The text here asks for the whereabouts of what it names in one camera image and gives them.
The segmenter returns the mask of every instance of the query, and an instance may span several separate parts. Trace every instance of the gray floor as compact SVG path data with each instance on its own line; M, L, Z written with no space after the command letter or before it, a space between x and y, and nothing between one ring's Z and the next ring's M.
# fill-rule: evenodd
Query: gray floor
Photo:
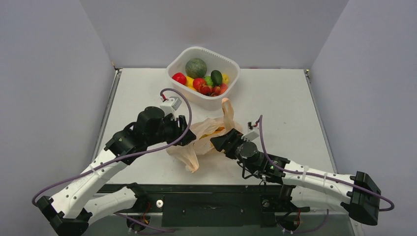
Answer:
M153 216L152 225L160 225L162 217ZM299 230L312 229L324 219L323 215L304 215L301 217ZM108 216L92 224L84 234L85 236L133 236L128 232L126 220L119 216ZM213 236L213 235L239 235L239 236L278 236L283 235L279 228L260 228L259 226L245 227L189 227L180 228L175 233L160 234L170 236ZM348 216L330 215L328 222L314 233L301 234L303 236L353 236L355 235Z

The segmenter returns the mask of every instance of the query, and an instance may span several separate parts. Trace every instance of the tabletop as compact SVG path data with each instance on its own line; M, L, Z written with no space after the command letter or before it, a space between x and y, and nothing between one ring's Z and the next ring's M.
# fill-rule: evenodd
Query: tabletop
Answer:
M170 87L165 69L124 68L104 127L100 149L112 135L135 121L148 106L159 106L159 92ZM242 69L229 96L235 121L246 131L248 121L264 115L264 139L267 152L299 164L334 172L319 117L303 70ZM222 110L207 111L191 103L192 123L223 115ZM176 112L188 119L183 103ZM260 140L254 143L261 149ZM163 144L149 147L153 149ZM259 179L241 177L241 167L221 153L199 156L200 167L191 173L166 151L144 155L108 183L142 184L258 184Z

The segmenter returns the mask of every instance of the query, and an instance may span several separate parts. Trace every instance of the green watermelon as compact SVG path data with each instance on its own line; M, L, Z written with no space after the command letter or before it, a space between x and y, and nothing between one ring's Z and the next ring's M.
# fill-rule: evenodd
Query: green watermelon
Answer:
M185 65L185 72L193 79L204 78L207 72L207 65L200 58L192 58Z

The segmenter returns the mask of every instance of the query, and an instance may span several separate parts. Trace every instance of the white plastic bin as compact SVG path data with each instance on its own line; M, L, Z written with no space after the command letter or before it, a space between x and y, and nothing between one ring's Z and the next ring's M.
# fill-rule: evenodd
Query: white plastic bin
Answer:
M226 73L229 75L229 84L228 89L217 97L205 96L201 93L198 93L194 90L191 90L187 86L184 86L177 81L172 79L172 76L175 73L181 72L184 75L185 73L185 64L191 58L200 58L207 64L207 74L213 70L218 70L221 73ZM220 54L212 52L208 49L202 47L190 47L185 49L166 69L165 71L167 79L172 83L173 87L180 91L185 97L192 103L197 104L198 106L209 110L215 111L221 108L221 100L224 97L227 97L230 94L230 91L233 89L235 83L238 81L240 75L240 67L238 64L229 58L226 58Z

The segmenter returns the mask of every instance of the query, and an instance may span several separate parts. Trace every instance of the beige plastic bag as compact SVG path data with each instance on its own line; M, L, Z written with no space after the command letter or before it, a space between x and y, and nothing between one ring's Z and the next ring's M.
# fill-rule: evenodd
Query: beige plastic bag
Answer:
M223 117L207 118L203 122L192 124L190 129L197 139L186 146L171 146L167 153L185 163L188 171L195 172L199 168L197 155L204 155L214 147L210 142L213 137L226 134L235 128L239 132L242 126L233 120L235 112L228 98L222 99Z

